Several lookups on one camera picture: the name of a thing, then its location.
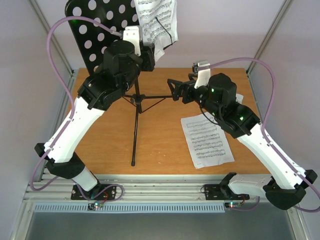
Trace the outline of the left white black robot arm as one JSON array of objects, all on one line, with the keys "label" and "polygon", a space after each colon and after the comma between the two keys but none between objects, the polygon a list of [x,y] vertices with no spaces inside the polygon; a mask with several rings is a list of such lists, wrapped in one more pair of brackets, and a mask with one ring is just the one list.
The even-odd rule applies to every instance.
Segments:
[{"label": "left white black robot arm", "polygon": [[36,153],[47,160],[51,174],[72,179],[89,199],[96,199],[100,195],[100,183],[75,149],[94,122],[113,102],[125,96],[140,73],[154,70],[155,45],[139,43],[138,46],[140,53],[136,53],[134,44],[127,40],[115,41],[107,47],[102,63],[78,89],[74,109],[51,139],[34,147]]}]

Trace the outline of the white metronome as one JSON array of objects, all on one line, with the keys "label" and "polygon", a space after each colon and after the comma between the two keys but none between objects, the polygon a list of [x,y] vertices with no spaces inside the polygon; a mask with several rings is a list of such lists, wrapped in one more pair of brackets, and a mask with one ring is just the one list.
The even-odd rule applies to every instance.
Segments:
[{"label": "white metronome", "polygon": [[244,100],[244,96],[239,94],[239,93],[237,93],[236,94],[236,102],[239,103],[239,104],[242,104],[243,100]]}]

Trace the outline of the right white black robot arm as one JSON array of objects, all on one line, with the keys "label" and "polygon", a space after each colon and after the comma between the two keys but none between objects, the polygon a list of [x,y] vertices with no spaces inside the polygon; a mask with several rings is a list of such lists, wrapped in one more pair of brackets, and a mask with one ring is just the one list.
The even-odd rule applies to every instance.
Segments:
[{"label": "right white black robot arm", "polygon": [[208,83],[196,85],[196,80],[186,82],[168,79],[173,100],[182,98],[184,104],[196,102],[205,109],[223,131],[246,146],[268,169],[268,178],[228,173],[219,188],[225,199],[235,195],[266,198],[281,210],[296,208],[318,175],[305,170],[288,158],[266,132],[262,132],[259,117],[248,107],[236,101],[237,85],[223,73],[211,76]]}]

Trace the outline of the black music stand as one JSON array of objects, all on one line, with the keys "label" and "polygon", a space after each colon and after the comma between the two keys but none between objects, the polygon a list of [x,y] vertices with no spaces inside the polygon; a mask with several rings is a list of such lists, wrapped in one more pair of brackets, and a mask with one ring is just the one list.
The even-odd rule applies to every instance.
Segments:
[{"label": "black music stand", "polygon": [[140,94],[138,77],[141,72],[155,68],[155,45],[144,43],[133,20],[120,27],[121,36],[105,37],[93,23],[82,19],[71,20],[69,26],[89,73],[77,91],[75,113],[62,138],[59,159],[79,162],[75,149],[92,124],[102,116],[113,102],[120,98],[131,102],[136,114],[141,114],[141,101],[147,96]]}]

